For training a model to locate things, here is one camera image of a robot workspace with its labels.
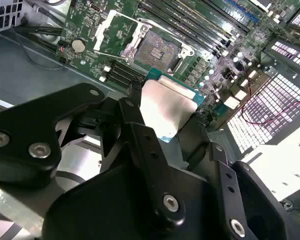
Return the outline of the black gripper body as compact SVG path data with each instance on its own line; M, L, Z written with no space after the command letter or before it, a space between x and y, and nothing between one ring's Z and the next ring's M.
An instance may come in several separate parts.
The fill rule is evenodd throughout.
M185 203L185 221L159 226L144 183L128 163L98 174L60 196L46 213L45 240L224 240L212 190L201 177L171 167Z

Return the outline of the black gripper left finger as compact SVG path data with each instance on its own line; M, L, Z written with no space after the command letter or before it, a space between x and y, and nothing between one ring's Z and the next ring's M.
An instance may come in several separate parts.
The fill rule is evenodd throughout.
M106 162L128 162L141 183L138 211L161 228L177 228L185 206L152 128L129 97L114 100L80 83L0 112L0 183L43 187L54 177L62 148L84 135L102 138Z

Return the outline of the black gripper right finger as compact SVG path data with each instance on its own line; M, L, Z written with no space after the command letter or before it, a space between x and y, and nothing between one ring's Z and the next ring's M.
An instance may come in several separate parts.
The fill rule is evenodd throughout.
M187 170L211 188L213 227L220 240L297 240L299 228L256 172L245 162L230 163L193 113L177 133Z

